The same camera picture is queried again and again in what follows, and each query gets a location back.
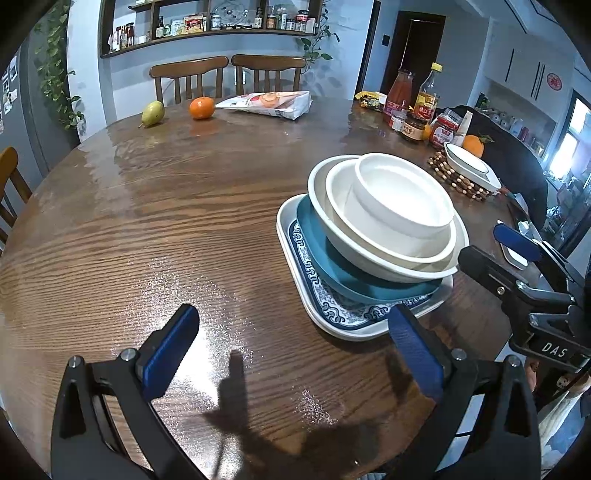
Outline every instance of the dark door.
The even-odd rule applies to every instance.
[[[443,35],[445,17],[420,12],[399,12],[392,47],[386,64],[381,92],[388,94],[399,69],[414,73],[411,105],[418,89],[431,72],[431,64],[437,60]]]

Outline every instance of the red decorative sticker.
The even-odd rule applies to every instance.
[[[560,80],[560,77],[555,73],[549,73],[546,77],[546,81],[548,81],[548,85],[550,85],[552,90],[562,90],[562,80]]]

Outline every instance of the wooden shelf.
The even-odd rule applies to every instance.
[[[110,57],[116,57],[117,55],[121,55],[124,53],[127,53],[129,51],[134,51],[134,50],[138,50],[140,48],[144,48],[144,47],[149,47],[151,45],[157,45],[159,43],[166,43],[169,41],[175,41],[175,40],[182,40],[184,38],[195,38],[195,37],[208,37],[210,35],[242,35],[242,34],[247,34],[247,35],[261,35],[261,34],[267,34],[267,35],[291,35],[292,37],[313,37],[314,34],[313,33],[302,33],[302,32],[295,32],[293,30],[264,30],[264,29],[260,29],[260,28],[241,28],[239,30],[210,30],[207,32],[199,32],[199,33],[187,33],[185,35],[175,35],[170,36],[170,37],[164,37],[164,38],[157,38],[156,40],[151,40],[149,42],[145,42],[145,43],[140,43],[139,45],[134,45],[133,47],[128,47],[125,48],[123,50],[119,50],[119,51],[112,51],[110,53],[107,54],[103,54],[100,57],[102,59],[108,59]]]
[[[186,35],[176,35],[174,37],[164,37],[151,40],[149,42],[134,45],[133,47],[125,48],[119,51],[109,51],[109,39],[112,35],[114,28],[113,17],[115,16],[115,1],[116,0],[101,0],[100,5],[100,22],[99,22],[99,41],[100,41],[100,57],[103,59],[115,57],[127,53],[129,51],[138,50],[140,48],[149,47],[151,45],[157,45],[159,43],[166,43],[174,40],[181,40],[182,38],[193,38],[193,37],[207,37],[209,35],[291,35],[292,37],[313,37],[314,34],[296,32],[293,30],[267,30],[265,28],[248,29],[241,28],[240,30],[210,30],[201,33],[192,33]],[[156,36],[156,26],[158,24],[158,17],[160,15],[160,8],[166,7],[167,5],[184,4],[194,1],[200,1],[203,3],[203,12],[210,12],[213,0],[149,0],[139,5],[128,5],[128,8],[134,12],[150,12],[149,30],[150,36],[154,38]],[[267,24],[267,12],[269,10],[269,2],[271,0],[255,0],[254,4],[257,7],[263,9],[263,26]],[[320,18],[322,13],[322,2],[323,0],[309,0],[310,16],[316,19]],[[211,25],[211,19],[208,18],[208,26]]]
[[[130,5],[127,8],[134,12],[144,12],[152,8],[152,4],[158,7],[166,7],[167,5],[188,4],[196,0],[150,0],[139,5]]]

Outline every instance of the teal bowl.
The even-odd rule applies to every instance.
[[[300,201],[295,216],[316,273],[349,300],[366,305],[393,303],[431,295],[441,285],[441,279],[423,283],[391,282],[357,268],[326,238],[308,195]]]

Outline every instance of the wooden dining table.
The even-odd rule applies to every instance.
[[[151,128],[138,129],[136,115],[99,131],[19,216],[0,258],[0,393],[12,425],[49,471],[68,358],[112,359],[190,303],[199,334],[153,405],[197,467],[208,478],[357,478],[401,453],[434,403],[387,335],[347,342],[314,325],[277,211],[327,157],[383,152],[428,169],[434,149],[344,99],[317,98],[296,121],[221,109],[194,121],[187,109],[167,107]],[[501,260],[492,229],[511,221],[506,198],[450,197],[470,242]],[[511,334],[499,300],[463,273],[453,281],[421,324],[494,359]],[[232,358],[244,398],[221,399]],[[241,419],[220,413],[227,402]],[[147,465],[109,405],[130,455]]]

